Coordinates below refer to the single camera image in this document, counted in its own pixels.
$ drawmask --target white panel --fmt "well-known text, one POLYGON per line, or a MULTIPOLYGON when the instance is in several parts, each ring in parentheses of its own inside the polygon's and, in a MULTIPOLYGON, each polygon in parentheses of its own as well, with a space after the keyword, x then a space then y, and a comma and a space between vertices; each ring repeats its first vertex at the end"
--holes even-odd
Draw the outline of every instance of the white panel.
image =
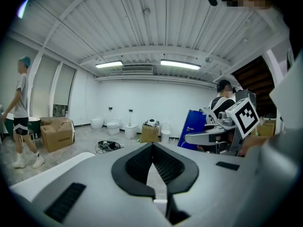
POLYGON ((49 116, 49 98, 58 64, 58 61, 54 61, 46 56, 42 57, 35 76, 32 92, 31 112, 34 117, 49 116))
POLYGON ((99 82, 96 82, 93 75, 83 69, 76 72, 69 105, 69 118, 74 125, 90 123, 91 118, 100 116, 96 113, 98 106, 99 82))
POLYGON ((6 110, 15 96, 20 76, 17 70, 18 60, 27 55, 33 62, 37 52, 9 38, 4 38, 0 51, 0 105, 6 110))
POLYGON ((215 90, 184 85, 138 82, 102 82, 99 86, 99 112, 105 123, 121 118, 123 127, 129 123, 142 123, 156 118, 160 123, 168 122, 171 136, 179 137, 188 111, 207 106, 217 95, 215 90))
POLYGON ((53 104, 68 105, 70 97, 71 84, 74 78, 75 70, 63 65, 56 85, 56 91, 53 104))

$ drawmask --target man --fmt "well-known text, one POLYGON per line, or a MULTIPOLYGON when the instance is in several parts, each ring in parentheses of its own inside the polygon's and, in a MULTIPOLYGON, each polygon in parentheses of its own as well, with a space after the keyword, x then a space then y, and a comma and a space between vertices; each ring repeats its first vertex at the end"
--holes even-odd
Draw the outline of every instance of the man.
POLYGON ((33 144, 30 135, 28 134, 28 114, 27 114, 27 69, 30 66, 30 58, 28 56, 22 57, 18 61, 18 72, 21 74, 16 86, 16 94, 13 101, 2 116, 2 120, 5 122, 8 113, 15 108, 14 111, 14 141, 16 144, 17 161, 13 163, 14 168, 24 168, 25 163, 22 156, 22 146, 20 142, 20 136, 26 142, 30 150, 34 153, 36 161, 33 164, 33 168, 39 168, 44 159, 40 156, 39 151, 33 144))
POLYGON ((217 84, 217 97, 210 103, 209 107, 218 118, 219 112, 224 112, 235 102, 229 97, 232 96, 232 85, 228 80, 221 80, 217 84))

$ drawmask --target ceiling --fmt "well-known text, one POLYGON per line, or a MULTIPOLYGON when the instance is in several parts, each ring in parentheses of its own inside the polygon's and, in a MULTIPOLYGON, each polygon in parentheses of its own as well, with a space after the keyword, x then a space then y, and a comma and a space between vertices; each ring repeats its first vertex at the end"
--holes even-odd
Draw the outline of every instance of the ceiling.
POLYGON ((275 34, 258 12, 208 0, 29 0, 11 30, 99 77, 124 75, 121 67, 95 67, 121 60, 149 67, 145 74, 209 82, 275 34), (201 69, 161 66, 161 59, 201 69))

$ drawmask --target concrete floor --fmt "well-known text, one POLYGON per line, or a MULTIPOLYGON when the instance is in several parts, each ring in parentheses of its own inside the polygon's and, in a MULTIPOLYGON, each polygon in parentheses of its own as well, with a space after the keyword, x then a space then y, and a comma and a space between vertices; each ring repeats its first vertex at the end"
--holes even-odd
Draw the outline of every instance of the concrete floor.
MULTIPOLYGON (((0 145, 1 171, 7 184, 10 186, 46 171, 80 153, 91 152, 95 154, 95 146, 100 140, 112 140, 118 142, 123 147, 128 147, 140 144, 137 142, 139 138, 140 135, 137 135, 135 139, 128 140, 125 138, 124 132, 119 132, 116 135, 108 135, 106 128, 93 130, 90 126, 79 127, 75 129, 75 143, 51 153, 48 153, 45 150, 41 138, 36 139, 36 146, 40 155, 45 159, 45 163, 39 169, 32 168, 35 158, 26 143, 24 143, 25 149, 23 154, 27 166, 24 169, 14 169, 11 164, 16 160, 15 143, 9 137, 6 137, 2 145, 0 145)), ((177 143, 177 140, 169 142, 169 144, 173 145, 177 145, 177 143)), ((153 165, 149 171, 147 185, 155 189, 157 199, 166 199, 166 185, 153 165)))

